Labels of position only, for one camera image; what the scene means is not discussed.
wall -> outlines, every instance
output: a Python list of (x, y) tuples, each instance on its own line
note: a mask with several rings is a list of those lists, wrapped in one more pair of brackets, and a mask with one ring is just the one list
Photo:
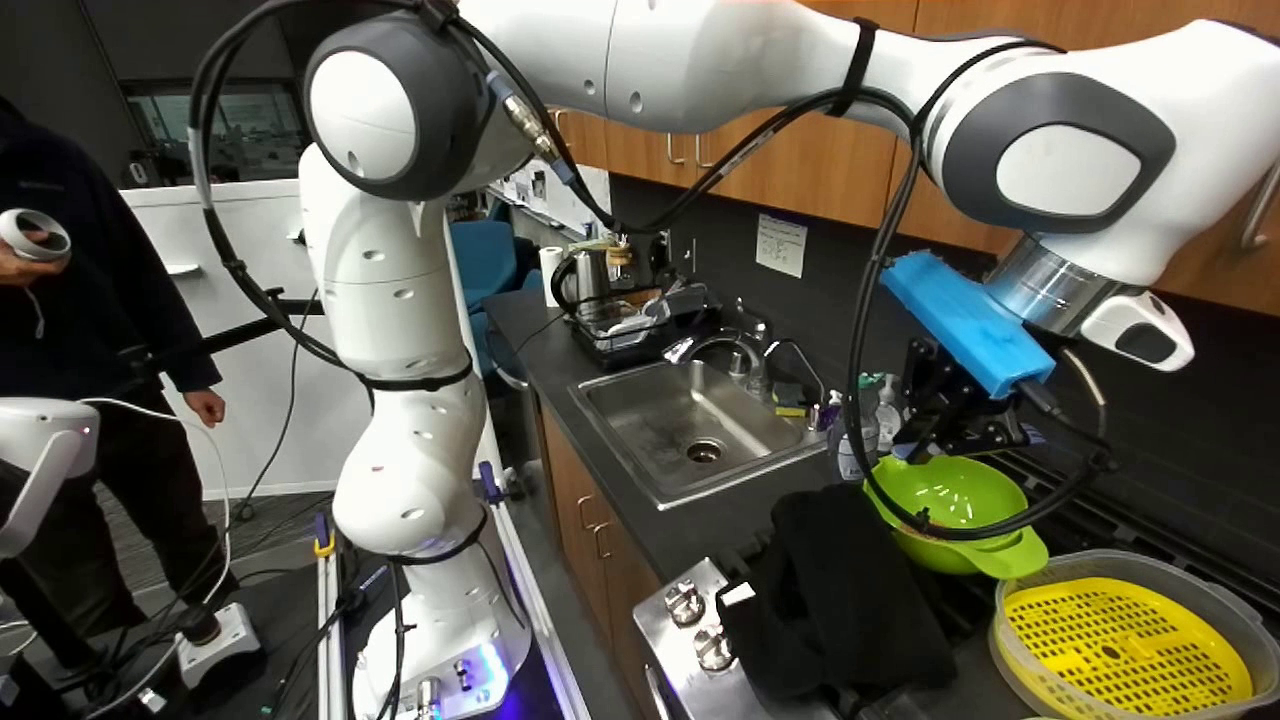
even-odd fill
[[(122, 86), (191, 82), (201, 56), (261, 0), (83, 0), (106, 61)], [(285, 82), (281, 29), (261, 25), (233, 64), (239, 82)]]
[[(175, 269), (175, 284), (205, 338), (261, 317), (220, 269), (191, 189), (142, 189), (122, 192), (122, 199), (161, 248), (161, 260)], [(216, 204), (237, 251), (264, 287), (285, 287), (285, 297), (301, 301), (311, 297), (311, 263), (294, 246), (294, 179), (220, 184)], [(329, 341), (324, 321), (308, 321), (308, 332)], [(191, 450), (207, 497), (223, 497), (220, 476), (226, 476), (233, 497), (245, 497), (250, 476), (272, 457), (289, 417), (293, 341), (276, 332), (220, 352), (216, 363), (223, 374), (220, 392), (226, 400), (226, 424), (213, 431), (216, 453), (201, 435), (191, 435)], [(363, 389), (301, 352), (293, 427), (268, 481), (261, 486), (261, 497), (329, 492), (363, 424)]]
[[(616, 216), (642, 220), (670, 192), (616, 179)], [(670, 224), (674, 248), (694, 246), (694, 278), (721, 297), (743, 297), (797, 338), (825, 381), (843, 385), (850, 297), (872, 234), (811, 224), (805, 280), (754, 269), (754, 212), (706, 199)], [(1200, 362), (1185, 375), (1151, 375), (1105, 352), (1083, 352), (1112, 400), (1118, 472), (1100, 488), (1164, 529), (1228, 553), (1238, 568), (1280, 584), (1280, 321), (1181, 306)], [(910, 321), (881, 297), (869, 363), (895, 367)]]
[(0, 6), (0, 94), (31, 122), (72, 136), (121, 179), (141, 147), (121, 82), (79, 0)]

wooden cabinet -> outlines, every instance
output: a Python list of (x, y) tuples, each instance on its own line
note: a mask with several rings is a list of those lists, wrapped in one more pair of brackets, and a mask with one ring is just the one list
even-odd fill
[[(1021, 31), (1061, 49), (1122, 46), (1181, 29), (1195, 17), (1231, 19), (1276, 36), (1280, 14), (1271, 0), (918, 0), (918, 36)], [(1159, 293), (1181, 293), (1206, 306), (1280, 317), (1280, 212), (1267, 216), (1263, 248), (1238, 248), (1244, 216), (1255, 192), (1238, 199), (1216, 229), (1200, 234), (1164, 272)], [(903, 238), (981, 248), (1003, 256), (1014, 238), (961, 216), (927, 179), (903, 216)]]
[[(910, 29), (916, 0), (809, 0), (827, 17), (869, 17), (883, 29)], [(590, 136), (574, 136), (572, 153), (597, 158), (616, 178), (693, 189), (734, 141), (771, 111), (741, 117), (702, 136), (642, 132), (616, 122), (590, 122)], [(890, 168), (890, 136), (881, 129), (805, 117), (761, 153), (753, 153), (712, 196), (748, 199), (780, 212), (874, 224)]]
[[(805, 0), (827, 17), (864, 17), (890, 31), (910, 31), (916, 0)], [(753, 111), (721, 132), (702, 136), (699, 160), (721, 160), (771, 111)], [(761, 153), (753, 153), (732, 178), (721, 179), (716, 196), (748, 199), (761, 210), (821, 216), (836, 224), (881, 224), (889, 168), (895, 136), (883, 129), (805, 117)]]
[(631, 692), (640, 715), (653, 715), (640, 678), (642, 644), (631, 628), (631, 607), (660, 590), (629, 524), (606, 509), (588, 464), (572, 450), (563, 424), (542, 414), (547, 476), (554, 497), (554, 529), (567, 577), (588, 604), (616, 678)]

kitchen counter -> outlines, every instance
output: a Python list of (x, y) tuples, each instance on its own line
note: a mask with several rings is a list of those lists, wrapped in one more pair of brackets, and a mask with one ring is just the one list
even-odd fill
[[(660, 580), (686, 574), (694, 561), (734, 561), (748, 550), (761, 550), (767, 534), (767, 513), (787, 492), (825, 488), (832, 476), (827, 457), (801, 460), (753, 486), (727, 488), (721, 497), (657, 513), (648, 497), (629, 481), (629, 467), (602, 450), (602, 435), (572, 400), (572, 385), (602, 375), (590, 363), (563, 321), (542, 308), (540, 293), (510, 293), (488, 306), (492, 327), (505, 347), (514, 355), (514, 374), (535, 389), (540, 407), (554, 414), (572, 450), (588, 464), (590, 481), (606, 506), (629, 524), (642, 561)], [(985, 631), (957, 649), (961, 678), (944, 692), (895, 692), (872, 705), (860, 715), (916, 720), (916, 715), (985, 715), (985, 720), (1022, 720), (1029, 707), (995, 678)]]

stainless steel sink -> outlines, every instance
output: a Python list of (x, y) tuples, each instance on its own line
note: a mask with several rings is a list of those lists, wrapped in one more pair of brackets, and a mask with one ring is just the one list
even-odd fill
[(825, 453), (805, 419), (699, 362), (584, 381), (572, 400), (660, 513)]

black cloth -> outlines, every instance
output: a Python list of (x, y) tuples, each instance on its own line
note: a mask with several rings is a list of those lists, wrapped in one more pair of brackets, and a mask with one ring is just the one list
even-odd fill
[(857, 486), (785, 497), (748, 580), (754, 599), (721, 620), (765, 698), (881, 698), (957, 678), (938, 620)]

